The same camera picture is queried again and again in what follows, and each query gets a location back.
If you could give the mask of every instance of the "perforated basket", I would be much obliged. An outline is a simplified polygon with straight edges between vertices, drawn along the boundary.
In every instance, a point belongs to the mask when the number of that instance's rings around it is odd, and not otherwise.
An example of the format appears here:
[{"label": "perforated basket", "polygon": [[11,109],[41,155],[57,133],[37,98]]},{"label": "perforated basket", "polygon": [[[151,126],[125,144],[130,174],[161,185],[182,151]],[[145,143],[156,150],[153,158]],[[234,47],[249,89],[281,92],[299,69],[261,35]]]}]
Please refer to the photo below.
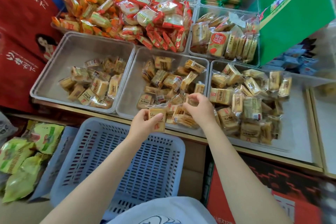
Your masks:
[{"label": "perforated basket", "polygon": [[[51,189],[57,206],[127,136],[130,126],[99,118],[81,125]],[[103,219],[110,220],[140,203],[177,196],[186,148],[175,136],[152,133],[125,172]]]}]

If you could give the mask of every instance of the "left hand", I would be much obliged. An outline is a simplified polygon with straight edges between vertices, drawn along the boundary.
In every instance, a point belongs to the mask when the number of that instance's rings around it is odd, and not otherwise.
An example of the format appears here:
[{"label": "left hand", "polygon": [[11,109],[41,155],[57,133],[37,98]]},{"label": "left hand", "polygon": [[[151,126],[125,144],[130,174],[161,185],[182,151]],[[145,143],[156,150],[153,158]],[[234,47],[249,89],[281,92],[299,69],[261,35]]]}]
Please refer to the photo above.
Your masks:
[{"label": "left hand", "polygon": [[158,113],[153,118],[148,120],[149,110],[142,109],[134,117],[128,135],[139,138],[145,141],[150,133],[154,131],[155,125],[162,119],[163,114]]}]

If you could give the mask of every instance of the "person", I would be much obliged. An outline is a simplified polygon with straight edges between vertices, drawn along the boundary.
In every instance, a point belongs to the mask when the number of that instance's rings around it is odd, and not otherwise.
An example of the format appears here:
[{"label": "person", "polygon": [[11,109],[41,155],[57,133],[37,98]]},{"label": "person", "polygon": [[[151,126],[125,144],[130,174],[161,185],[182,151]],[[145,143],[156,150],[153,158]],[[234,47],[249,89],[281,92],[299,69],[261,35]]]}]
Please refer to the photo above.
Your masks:
[{"label": "person", "polygon": [[51,36],[44,34],[36,34],[35,41],[43,56],[49,60],[51,59],[57,47],[57,42]]},{"label": "person", "polygon": [[[202,128],[215,161],[230,210],[237,224],[292,223],[267,188],[252,173],[216,123],[213,106],[200,93],[184,107]],[[134,117],[127,137],[41,224],[99,223],[143,141],[153,132],[162,113],[150,120],[148,110]],[[109,224],[216,224],[208,210],[190,197],[157,198],[121,213]]]}]

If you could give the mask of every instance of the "woman illustration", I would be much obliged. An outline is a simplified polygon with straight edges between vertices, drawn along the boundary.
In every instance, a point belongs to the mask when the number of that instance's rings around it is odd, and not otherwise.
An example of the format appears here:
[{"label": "woman illustration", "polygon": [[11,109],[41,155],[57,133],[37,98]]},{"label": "woman illustration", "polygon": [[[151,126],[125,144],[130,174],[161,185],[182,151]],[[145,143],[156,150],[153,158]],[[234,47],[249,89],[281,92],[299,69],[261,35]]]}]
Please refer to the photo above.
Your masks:
[{"label": "woman illustration", "polygon": [[35,41],[39,46],[40,51],[44,54],[44,57],[49,60],[58,43],[51,36],[44,34],[36,34]]}]

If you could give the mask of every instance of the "red box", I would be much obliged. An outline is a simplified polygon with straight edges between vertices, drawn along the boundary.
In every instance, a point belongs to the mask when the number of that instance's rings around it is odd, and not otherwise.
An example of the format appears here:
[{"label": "red box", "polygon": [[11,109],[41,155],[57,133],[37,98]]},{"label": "red box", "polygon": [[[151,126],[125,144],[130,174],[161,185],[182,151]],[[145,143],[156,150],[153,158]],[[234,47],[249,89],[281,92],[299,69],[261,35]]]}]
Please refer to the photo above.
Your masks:
[{"label": "red box", "polygon": [[[241,156],[294,224],[320,224],[319,183],[313,177]],[[235,224],[214,163],[205,177],[203,204],[217,223]]]},{"label": "red box", "polygon": [[50,26],[58,13],[52,0],[0,0],[0,28],[47,62],[61,34]]},{"label": "red box", "polygon": [[0,106],[34,112],[29,92],[44,65],[31,52],[0,32]]}]

